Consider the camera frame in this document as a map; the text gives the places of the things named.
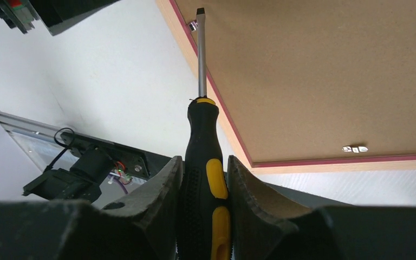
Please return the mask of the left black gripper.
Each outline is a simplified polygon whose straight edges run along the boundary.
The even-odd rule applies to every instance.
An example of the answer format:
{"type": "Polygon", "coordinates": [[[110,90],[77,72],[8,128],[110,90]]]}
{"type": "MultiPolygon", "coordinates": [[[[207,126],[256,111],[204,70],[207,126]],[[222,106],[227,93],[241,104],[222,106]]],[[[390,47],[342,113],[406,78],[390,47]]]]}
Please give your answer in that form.
{"type": "Polygon", "coordinates": [[[1,1],[0,19],[10,29],[27,34],[41,21],[56,36],[118,0],[22,0],[1,1]]]}

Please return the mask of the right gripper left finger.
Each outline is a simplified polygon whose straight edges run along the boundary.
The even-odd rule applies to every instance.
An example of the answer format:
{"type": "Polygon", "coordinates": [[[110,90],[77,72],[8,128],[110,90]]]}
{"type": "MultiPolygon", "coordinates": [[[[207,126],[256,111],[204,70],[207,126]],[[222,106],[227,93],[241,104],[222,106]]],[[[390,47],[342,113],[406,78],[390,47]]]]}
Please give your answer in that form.
{"type": "Polygon", "coordinates": [[[180,156],[97,209],[84,200],[0,201],[0,259],[174,259],[180,156]]]}

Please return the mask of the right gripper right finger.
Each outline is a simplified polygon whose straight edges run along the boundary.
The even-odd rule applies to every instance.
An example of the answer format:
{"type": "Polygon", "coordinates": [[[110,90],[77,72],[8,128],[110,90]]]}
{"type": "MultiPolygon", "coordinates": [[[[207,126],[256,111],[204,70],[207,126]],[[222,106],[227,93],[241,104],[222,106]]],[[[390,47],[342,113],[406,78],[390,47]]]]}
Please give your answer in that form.
{"type": "Polygon", "coordinates": [[[311,209],[227,167],[235,259],[416,259],[416,207],[311,209]]]}

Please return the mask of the black yellow screwdriver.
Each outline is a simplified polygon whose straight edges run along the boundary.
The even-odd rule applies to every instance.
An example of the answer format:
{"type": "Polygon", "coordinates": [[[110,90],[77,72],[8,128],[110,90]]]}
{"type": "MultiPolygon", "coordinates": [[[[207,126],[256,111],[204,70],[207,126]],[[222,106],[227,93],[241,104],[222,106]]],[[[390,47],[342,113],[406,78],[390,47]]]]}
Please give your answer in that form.
{"type": "Polygon", "coordinates": [[[198,8],[198,97],[187,110],[190,139],[177,207],[179,259],[230,259],[231,214],[217,135],[219,108],[207,95],[204,8],[198,8]]]}

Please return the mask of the pink wooden photo frame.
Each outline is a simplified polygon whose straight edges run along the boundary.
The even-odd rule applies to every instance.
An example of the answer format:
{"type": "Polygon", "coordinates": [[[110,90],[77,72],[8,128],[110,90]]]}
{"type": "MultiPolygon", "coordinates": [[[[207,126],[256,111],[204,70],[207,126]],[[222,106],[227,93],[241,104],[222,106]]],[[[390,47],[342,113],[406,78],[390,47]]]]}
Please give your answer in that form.
{"type": "Polygon", "coordinates": [[[416,1],[157,1],[255,174],[416,170],[416,1]]]}

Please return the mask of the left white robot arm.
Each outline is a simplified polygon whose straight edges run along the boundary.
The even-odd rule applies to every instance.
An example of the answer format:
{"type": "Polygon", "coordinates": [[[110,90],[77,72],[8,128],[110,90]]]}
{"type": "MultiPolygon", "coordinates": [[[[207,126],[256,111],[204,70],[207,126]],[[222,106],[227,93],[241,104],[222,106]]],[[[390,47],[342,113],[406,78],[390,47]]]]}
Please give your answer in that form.
{"type": "MultiPolygon", "coordinates": [[[[33,29],[33,20],[40,20],[56,36],[112,4],[114,1],[0,1],[0,19],[23,34],[33,29]]],[[[64,135],[68,139],[58,143],[63,150],[40,176],[24,186],[23,195],[34,194],[47,200],[84,199],[92,203],[101,195],[100,185],[113,169],[113,160],[98,148],[88,148],[69,170],[54,169],[77,139],[73,129],[64,127],[53,135],[54,141],[64,135]]]]}

